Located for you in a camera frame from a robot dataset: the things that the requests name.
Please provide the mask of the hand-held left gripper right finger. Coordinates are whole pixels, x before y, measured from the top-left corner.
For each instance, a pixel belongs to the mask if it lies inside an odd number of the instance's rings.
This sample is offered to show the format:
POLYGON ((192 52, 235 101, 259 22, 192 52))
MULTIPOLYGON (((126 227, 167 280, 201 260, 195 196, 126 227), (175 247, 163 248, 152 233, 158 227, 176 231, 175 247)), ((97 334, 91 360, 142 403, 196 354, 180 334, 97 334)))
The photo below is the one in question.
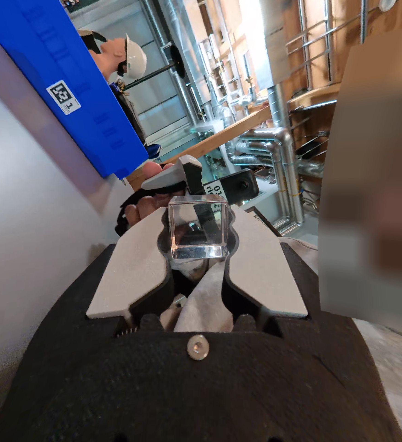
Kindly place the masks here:
POLYGON ((235 246, 226 259, 224 277, 238 292, 228 309, 249 301, 259 313, 305 318, 308 310, 295 282, 279 238, 260 220, 238 206, 231 206, 231 231, 235 246))

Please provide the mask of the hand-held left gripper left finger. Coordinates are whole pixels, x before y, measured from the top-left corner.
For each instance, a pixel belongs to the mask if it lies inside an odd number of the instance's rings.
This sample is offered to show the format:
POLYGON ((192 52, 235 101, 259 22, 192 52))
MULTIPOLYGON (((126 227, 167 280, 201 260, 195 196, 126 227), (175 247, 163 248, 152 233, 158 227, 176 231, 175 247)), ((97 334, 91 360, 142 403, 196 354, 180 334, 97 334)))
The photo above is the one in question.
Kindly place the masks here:
POLYGON ((86 312, 89 319, 132 319, 134 303, 165 282, 168 261, 158 247, 165 213, 157 209, 118 240, 86 312))

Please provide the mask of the clear acrylic cube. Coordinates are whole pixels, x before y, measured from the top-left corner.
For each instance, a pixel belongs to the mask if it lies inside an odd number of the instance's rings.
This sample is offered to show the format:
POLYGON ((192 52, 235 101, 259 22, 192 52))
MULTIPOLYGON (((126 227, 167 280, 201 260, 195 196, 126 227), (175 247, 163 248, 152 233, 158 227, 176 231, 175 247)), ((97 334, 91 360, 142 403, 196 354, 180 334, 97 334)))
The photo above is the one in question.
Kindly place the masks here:
POLYGON ((224 259, 228 255, 226 199, 219 195, 185 195, 167 207, 174 260, 224 259))

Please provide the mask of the person's right hand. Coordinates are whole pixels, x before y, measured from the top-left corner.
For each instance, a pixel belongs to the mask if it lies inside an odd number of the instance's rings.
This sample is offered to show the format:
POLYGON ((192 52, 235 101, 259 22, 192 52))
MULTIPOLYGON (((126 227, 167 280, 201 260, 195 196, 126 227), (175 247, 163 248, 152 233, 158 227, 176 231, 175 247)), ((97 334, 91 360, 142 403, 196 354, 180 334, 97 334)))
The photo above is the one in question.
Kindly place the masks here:
MULTIPOLYGON (((152 178, 153 176, 160 174, 162 171, 167 170, 173 166, 172 163, 165 164, 164 166, 148 162, 142 168, 142 172, 146 179, 152 178)), ((125 208, 125 218, 129 227, 138 224, 141 220, 152 214, 160 207, 166 207, 173 196, 179 195, 177 192, 175 194, 158 194, 154 196, 144 196, 140 198, 137 204, 127 205, 125 208)))

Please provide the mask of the silver pipe bundle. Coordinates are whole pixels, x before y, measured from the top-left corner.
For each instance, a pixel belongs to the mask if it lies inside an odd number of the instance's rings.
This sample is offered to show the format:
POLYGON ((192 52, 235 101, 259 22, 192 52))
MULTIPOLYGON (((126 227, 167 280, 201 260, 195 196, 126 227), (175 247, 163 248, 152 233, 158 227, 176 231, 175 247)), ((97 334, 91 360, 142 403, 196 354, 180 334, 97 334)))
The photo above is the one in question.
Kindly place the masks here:
POLYGON ((305 222, 293 138, 283 127, 252 129, 226 148, 230 163, 236 166, 272 165, 280 200, 280 218, 274 228, 289 237, 305 222))

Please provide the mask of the black pole with round disc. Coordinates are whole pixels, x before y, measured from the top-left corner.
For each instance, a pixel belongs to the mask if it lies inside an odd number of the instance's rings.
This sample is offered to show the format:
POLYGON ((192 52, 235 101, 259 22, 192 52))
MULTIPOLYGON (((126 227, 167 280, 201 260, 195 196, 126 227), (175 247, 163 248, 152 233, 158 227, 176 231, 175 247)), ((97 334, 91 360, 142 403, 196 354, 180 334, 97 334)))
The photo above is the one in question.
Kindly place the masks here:
POLYGON ((131 88, 138 86, 166 71, 172 71, 172 73, 176 73, 180 79, 184 79, 186 77, 186 70, 183 58, 177 46, 170 42, 163 46, 162 49, 164 49, 165 55, 170 55, 171 62, 166 64, 164 67, 157 69, 154 72, 133 81, 132 83, 129 83, 125 86, 124 91, 130 90, 131 88))

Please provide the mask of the person's grey sweatshirt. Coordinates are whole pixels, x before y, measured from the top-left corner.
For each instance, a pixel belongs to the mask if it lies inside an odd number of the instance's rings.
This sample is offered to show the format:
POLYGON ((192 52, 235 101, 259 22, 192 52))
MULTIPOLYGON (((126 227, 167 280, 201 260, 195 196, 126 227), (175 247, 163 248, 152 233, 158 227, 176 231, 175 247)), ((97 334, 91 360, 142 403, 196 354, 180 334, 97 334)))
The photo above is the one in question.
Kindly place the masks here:
POLYGON ((322 312, 318 287, 318 249, 293 238, 279 238, 292 272, 305 290, 311 317, 278 319, 283 337, 309 351, 356 399, 378 438, 402 441, 402 333, 360 319, 322 312))

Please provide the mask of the mannequin head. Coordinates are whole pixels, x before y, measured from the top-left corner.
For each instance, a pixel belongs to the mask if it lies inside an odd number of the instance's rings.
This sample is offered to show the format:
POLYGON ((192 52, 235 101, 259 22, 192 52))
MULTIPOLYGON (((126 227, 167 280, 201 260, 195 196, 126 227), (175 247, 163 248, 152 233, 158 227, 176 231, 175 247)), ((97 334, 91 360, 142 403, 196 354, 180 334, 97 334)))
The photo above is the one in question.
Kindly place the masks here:
POLYGON ((99 33, 79 30, 78 34, 105 80, 109 80, 113 73, 118 73, 121 76, 127 73, 126 40, 124 38, 105 40, 98 47, 97 40, 101 37, 99 33))

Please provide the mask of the blue plastic bin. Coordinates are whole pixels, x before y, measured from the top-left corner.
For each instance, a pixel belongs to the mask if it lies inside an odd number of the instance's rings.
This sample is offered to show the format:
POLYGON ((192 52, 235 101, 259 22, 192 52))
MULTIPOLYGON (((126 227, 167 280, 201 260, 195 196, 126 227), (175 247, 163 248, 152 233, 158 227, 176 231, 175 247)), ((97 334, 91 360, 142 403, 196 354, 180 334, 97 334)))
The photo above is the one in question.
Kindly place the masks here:
POLYGON ((149 159, 60 1, 0 1, 0 45, 102 178, 149 159))

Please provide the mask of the wooden support post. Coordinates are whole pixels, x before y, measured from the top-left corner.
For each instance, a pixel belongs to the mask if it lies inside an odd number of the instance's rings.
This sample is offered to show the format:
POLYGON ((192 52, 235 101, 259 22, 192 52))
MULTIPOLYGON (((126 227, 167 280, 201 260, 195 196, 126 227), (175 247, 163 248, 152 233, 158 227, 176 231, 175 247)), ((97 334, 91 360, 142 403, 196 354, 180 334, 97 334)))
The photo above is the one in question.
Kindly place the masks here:
POLYGON ((269 106, 266 106, 259 109, 257 112, 251 113, 249 116, 221 130, 220 132, 204 139, 194 146, 184 150, 183 152, 174 155, 169 160, 165 161, 164 164, 176 163, 177 159, 184 155, 190 155, 198 159, 220 147, 221 145, 224 145, 226 142, 229 142, 244 134, 246 131, 255 129, 258 125, 262 124, 268 119, 271 119, 271 110, 269 106))

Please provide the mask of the large silver ventilation duct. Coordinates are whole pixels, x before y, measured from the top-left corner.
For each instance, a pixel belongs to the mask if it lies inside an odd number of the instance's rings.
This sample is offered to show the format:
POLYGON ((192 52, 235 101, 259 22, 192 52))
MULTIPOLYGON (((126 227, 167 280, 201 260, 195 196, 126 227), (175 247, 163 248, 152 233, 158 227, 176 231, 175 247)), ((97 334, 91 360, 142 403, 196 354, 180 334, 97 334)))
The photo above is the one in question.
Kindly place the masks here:
POLYGON ((197 1, 143 0, 140 4, 165 63, 171 63, 172 45, 182 57, 185 75, 180 77, 175 67, 170 75, 189 121, 197 124, 212 119, 207 71, 199 47, 207 35, 197 1))

